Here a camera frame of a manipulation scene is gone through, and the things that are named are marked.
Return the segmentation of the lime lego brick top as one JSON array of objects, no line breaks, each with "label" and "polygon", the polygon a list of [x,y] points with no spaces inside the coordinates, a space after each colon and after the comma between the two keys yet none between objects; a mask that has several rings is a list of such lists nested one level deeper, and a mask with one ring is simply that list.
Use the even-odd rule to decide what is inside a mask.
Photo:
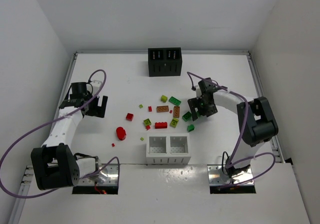
[{"label": "lime lego brick top", "polygon": [[167,99],[167,96],[162,95],[160,100],[161,100],[162,102],[166,103],[168,99]]}]

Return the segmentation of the small dark green lego brick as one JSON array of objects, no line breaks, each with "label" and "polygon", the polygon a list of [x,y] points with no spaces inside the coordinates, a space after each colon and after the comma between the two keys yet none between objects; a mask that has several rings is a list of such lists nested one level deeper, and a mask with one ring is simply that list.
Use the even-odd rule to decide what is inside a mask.
[{"label": "small dark green lego brick", "polygon": [[193,131],[194,129],[195,129],[195,126],[194,126],[193,124],[187,126],[187,131],[188,131],[188,132],[191,132],[191,131]]}]

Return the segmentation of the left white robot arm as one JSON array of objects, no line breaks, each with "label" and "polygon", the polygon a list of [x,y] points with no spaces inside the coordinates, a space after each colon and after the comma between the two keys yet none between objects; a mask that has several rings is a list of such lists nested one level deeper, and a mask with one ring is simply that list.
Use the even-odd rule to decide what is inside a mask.
[{"label": "left white robot arm", "polygon": [[70,146],[85,116],[104,118],[108,97],[98,95],[101,86],[97,80],[72,83],[49,137],[32,150],[30,156],[40,190],[77,186],[81,178],[98,170],[98,157],[73,154]]}]

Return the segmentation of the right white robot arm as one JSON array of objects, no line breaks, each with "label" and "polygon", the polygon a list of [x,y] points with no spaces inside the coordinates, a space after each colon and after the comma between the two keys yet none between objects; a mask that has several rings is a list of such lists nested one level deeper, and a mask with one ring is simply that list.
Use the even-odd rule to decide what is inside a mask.
[{"label": "right white robot arm", "polygon": [[249,99],[211,78],[202,78],[197,85],[192,84],[191,89],[195,97],[188,99],[187,103],[193,121],[216,114],[218,107],[237,115],[239,136],[231,155],[222,162],[221,170],[228,178],[246,172],[251,160],[259,156],[258,150],[279,131],[268,99]]}]

